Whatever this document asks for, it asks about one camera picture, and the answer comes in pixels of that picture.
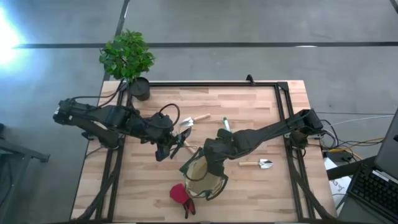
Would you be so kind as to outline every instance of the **potted plant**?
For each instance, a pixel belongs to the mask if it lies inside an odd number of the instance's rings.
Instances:
[[[148,52],[147,44],[139,32],[129,30],[116,36],[113,43],[108,42],[100,50],[99,62],[104,64],[106,73],[115,79],[125,78],[130,94],[138,100],[147,100],[150,96],[149,81],[141,77],[154,64],[155,57]]]

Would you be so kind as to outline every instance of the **laptop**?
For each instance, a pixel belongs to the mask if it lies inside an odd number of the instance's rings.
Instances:
[[[398,110],[374,161],[352,178],[339,220],[398,223]]]

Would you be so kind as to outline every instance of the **laptop screen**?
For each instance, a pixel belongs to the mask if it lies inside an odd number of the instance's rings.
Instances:
[[[398,110],[374,163],[381,171],[398,180]]]

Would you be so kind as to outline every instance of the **keyboard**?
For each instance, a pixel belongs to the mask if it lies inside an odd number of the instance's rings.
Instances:
[[[361,166],[348,187],[348,195],[362,201],[390,220],[398,220],[398,185]]]

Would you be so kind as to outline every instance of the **wooden handle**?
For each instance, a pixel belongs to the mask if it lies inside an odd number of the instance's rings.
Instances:
[[[205,115],[196,117],[196,118],[193,119],[193,121],[199,121],[199,120],[201,120],[201,119],[208,118],[208,117],[210,117],[210,115],[211,115],[211,114],[205,114]]]
[[[258,166],[258,162],[239,162],[239,166]]]
[[[192,153],[196,153],[196,150],[194,148],[191,147],[191,145],[189,145],[188,142],[184,141],[184,146]]]

